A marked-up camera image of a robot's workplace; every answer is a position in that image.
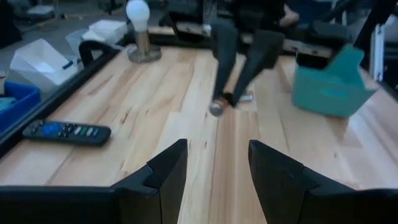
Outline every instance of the wooden surface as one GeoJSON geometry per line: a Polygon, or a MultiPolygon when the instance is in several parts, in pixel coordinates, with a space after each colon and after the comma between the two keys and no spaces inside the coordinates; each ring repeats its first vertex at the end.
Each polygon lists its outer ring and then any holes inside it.
{"type": "MultiPolygon", "coordinates": [[[[250,86],[255,100],[208,113],[217,61],[208,50],[163,48],[160,61],[119,54],[50,119],[111,127],[102,149],[20,142],[0,162],[0,184],[111,185],[180,138],[189,142],[181,224],[265,223],[248,142],[259,139],[355,189],[398,188],[398,105],[379,90],[350,119],[291,103],[295,62],[281,57],[250,86]]],[[[244,57],[239,56],[232,89],[244,57]]]]}

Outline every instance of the lamp base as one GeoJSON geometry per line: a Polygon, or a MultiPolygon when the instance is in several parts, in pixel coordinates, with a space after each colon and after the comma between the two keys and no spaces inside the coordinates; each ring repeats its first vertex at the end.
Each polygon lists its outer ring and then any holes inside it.
{"type": "Polygon", "coordinates": [[[149,63],[159,60],[162,57],[162,51],[157,45],[151,45],[148,54],[142,54],[137,47],[132,46],[127,50],[129,60],[135,63],[149,63]]]}

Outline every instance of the black remote control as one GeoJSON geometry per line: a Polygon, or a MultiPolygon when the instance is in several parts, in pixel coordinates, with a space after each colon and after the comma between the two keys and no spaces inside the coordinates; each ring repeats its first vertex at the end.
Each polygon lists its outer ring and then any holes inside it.
{"type": "Polygon", "coordinates": [[[106,126],[37,120],[22,132],[25,138],[84,146],[102,146],[111,135],[106,126]]]}

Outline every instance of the teal bin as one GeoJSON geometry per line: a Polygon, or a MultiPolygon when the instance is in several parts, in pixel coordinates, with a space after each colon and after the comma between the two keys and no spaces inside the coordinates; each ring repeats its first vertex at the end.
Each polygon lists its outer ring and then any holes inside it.
{"type": "Polygon", "coordinates": [[[325,68],[297,60],[292,101],[299,108],[348,118],[376,92],[366,89],[359,71],[363,51],[346,45],[325,68]]]}

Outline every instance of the white light bulb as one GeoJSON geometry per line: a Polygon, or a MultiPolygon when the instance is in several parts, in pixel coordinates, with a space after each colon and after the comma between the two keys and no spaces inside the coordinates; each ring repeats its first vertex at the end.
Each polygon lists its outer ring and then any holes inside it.
{"type": "Polygon", "coordinates": [[[144,0],[130,0],[127,3],[126,12],[137,32],[148,29],[149,7],[144,0]]]}

